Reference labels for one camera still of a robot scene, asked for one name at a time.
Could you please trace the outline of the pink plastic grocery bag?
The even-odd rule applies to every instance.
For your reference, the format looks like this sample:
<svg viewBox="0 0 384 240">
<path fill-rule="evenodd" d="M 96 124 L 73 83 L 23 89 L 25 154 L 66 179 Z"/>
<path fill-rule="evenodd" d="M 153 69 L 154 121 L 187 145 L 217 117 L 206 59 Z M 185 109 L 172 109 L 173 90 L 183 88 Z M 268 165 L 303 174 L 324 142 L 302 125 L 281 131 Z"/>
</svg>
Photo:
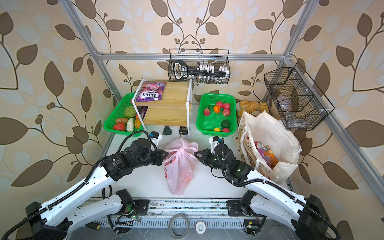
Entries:
<svg viewBox="0 0 384 240">
<path fill-rule="evenodd" d="M 168 153 L 164 166 L 169 191 L 172 195 L 181 196 L 194 177 L 195 165 L 198 163 L 194 153 L 198 151 L 198 144 L 178 138 L 169 143 L 165 151 Z"/>
</svg>

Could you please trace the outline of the green fruit basket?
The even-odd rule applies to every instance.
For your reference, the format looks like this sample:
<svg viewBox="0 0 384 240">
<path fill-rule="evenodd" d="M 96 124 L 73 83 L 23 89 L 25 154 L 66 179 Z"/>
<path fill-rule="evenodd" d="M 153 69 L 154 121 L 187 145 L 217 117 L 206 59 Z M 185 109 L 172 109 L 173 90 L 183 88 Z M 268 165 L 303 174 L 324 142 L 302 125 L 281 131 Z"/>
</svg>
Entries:
<svg viewBox="0 0 384 240">
<path fill-rule="evenodd" d="M 229 104 L 230 113 L 228 115 L 224 115 L 224 108 L 221 108 L 220 113 L 214 113 L 213 107 L 217 102 Z M 205 116 L 203 114 L 204 109 L 209 109 L 211 114 L 209 116 Z M 230 121 L 231 127 L 229 129 L 223 129 L 221 127 L 221 122 L 223 120 Z M 238 129 L 235 98 L 226 94 L 207 93 L 202 95 L 199 104 L 196 126 L 203 135 L 207 136 L 228 137 L 234 134 Z M 215 132 L 214 128 L 220 128 L 221 131 Z"/>
</svg>

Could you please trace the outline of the cream canvas tote bag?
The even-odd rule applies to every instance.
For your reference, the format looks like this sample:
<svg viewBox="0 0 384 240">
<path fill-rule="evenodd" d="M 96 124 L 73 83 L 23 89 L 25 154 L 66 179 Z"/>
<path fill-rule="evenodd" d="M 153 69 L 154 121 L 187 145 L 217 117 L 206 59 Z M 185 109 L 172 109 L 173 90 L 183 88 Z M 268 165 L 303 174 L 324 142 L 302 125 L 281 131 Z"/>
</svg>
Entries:
<svg viewBox="0 0 384 240">
<path fill-rule="evenodd" d="M 277 158 L 277 165 L 270 168 L 257 149 L 255 142 L 269 146 Z M 258 116 L 244 112 L 240 119 L 234 143 L 240 160 L 269 180 L 282 184 L 298 167 L 301 145 L 295 135 L 267 112 Z"/>
</svg>

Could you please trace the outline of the orange Fox's candy bag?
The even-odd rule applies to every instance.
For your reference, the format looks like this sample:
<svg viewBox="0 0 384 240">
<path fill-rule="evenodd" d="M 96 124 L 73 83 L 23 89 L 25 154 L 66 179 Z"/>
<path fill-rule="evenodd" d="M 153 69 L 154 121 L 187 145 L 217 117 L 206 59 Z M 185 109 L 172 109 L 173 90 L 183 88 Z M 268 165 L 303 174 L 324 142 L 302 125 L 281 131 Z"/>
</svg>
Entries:
<svg viewBox="0 0 384 240">
<path fill-rule="evenodd" d="M 273 169 L 279 163 L 269 145 L 263 147 L 263 154 L 264 160 L 271 169 Z"/>
</svg>

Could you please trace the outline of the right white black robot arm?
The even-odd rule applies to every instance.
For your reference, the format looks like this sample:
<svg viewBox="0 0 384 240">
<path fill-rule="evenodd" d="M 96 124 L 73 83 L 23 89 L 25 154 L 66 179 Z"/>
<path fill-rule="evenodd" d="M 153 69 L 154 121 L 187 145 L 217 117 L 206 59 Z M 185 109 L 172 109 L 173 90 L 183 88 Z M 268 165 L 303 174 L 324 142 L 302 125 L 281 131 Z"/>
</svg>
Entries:
<svg viewBox="0 0 384 240">
<path fill-rule="evenodd" d="M 222 178 L 232 186 L 247 188 L 240 201 L 244 215 L 263 215 L 293 230 L 301 240 L 326 240 L 332 230 L 336 239 L 342 238 L 321 202 L 313 195 L 308 198 L 267 179 L 252 166 L 236 159 L 224 139 L 210 139 L 211 148 L 194 153 L 205 166 L 222 172 Z"/>
</svg>

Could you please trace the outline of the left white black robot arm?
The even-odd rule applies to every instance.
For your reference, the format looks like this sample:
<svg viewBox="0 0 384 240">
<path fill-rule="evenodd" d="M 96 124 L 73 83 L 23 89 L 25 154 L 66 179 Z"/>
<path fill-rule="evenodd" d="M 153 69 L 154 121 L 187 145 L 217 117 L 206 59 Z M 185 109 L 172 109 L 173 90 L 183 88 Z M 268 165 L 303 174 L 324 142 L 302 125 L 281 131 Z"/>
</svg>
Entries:
<svg viewBox="0 0 384 240">
<path fill-rule="evenodd" d="M 117 191 L 87 206 L 82 204 L 136 168 L 162 165 L 168 156 L 166 151 L 158 148 L 162 135 L 158 132 L 142 133 L 144 138 L 134 140 L 125 149 L 120 146 L 115 154 L 98 160 L 83 180 L 64 193 L 42 204 L 30 204 L 26 208 L 27 218 L 8 230 L 2 238 L 7 240 L 13 232 L 27 225 L 32 233 L 31 240 L 64 240 L 71 232 L 103 216 L 136 210 L 135 201 L 127 190 Z"/>
</svg>

